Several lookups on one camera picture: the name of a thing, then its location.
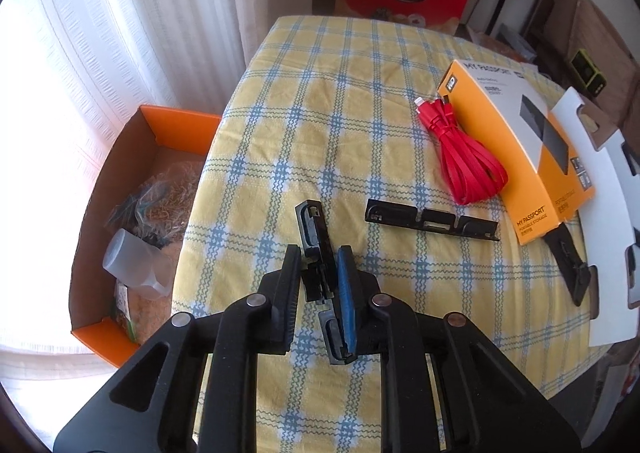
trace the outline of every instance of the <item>flat red cable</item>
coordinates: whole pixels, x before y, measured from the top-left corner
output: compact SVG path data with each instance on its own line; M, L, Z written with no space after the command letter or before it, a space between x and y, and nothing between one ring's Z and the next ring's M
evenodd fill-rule
M418 119L440 142L442 176L457 204L480 202L498 194L509 179L500 162L458 128L453 108L441 99L415 100Z

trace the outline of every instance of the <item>curtain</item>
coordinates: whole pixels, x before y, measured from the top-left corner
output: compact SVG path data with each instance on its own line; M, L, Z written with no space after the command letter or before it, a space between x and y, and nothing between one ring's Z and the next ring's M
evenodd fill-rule
M0 4L0 381L48 445L113 372L70 335L67 302L115 138L140 104L222 113L273 13L268 0Z

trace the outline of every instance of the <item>table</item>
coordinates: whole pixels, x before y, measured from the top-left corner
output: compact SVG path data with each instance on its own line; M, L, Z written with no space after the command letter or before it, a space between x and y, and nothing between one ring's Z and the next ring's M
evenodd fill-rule
M571 302L540 240L520 247L499 198L459 207L414 111L454 58L524 72L554 104L562 90L464 40L386 22L281 18L226 107L185 234L173 310L204 316L254 291L300 244L294 207L321 200L333 246L417 311L468 315L546 397L607 347L588 348L589 298ZM499 243L364 222L368 198L497 220ZM578 250L577 219L569 223ZM317 308L298 308L291 353L258 361L259 451L376 451L380 363L329 366Z

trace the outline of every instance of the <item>white cardboard packaging insert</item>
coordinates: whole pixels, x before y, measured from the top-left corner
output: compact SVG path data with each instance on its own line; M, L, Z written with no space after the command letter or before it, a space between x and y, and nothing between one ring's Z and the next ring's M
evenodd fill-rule
M576 149L595 187L595 196L579 210L587 263L598 270L599 314L591 320L589 346L625 341L638 334L640 301L640 175L623 151L619 130L594 148L578 113L584 105L574 88L553 113ZM635 271L631 270L635 262Z

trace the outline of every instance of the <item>screw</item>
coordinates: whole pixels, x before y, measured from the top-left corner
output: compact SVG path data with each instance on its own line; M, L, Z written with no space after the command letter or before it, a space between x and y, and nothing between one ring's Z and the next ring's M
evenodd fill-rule
M188 312L178 312L171 318L171 324L174 327L184 327L191 321L191 316Z
M246 297L246 304L249 307L259 307L267 302L267 297L263 294L253 293Z
M452 327L463 327L466 325L466 318L460 312L452 312L447 316L447 323Z
M371 301L373 302L373 305L377 307L388 307L389 305L391 305L391 296L389 296L388 294L380 293L374 295L373 298L371 298Z

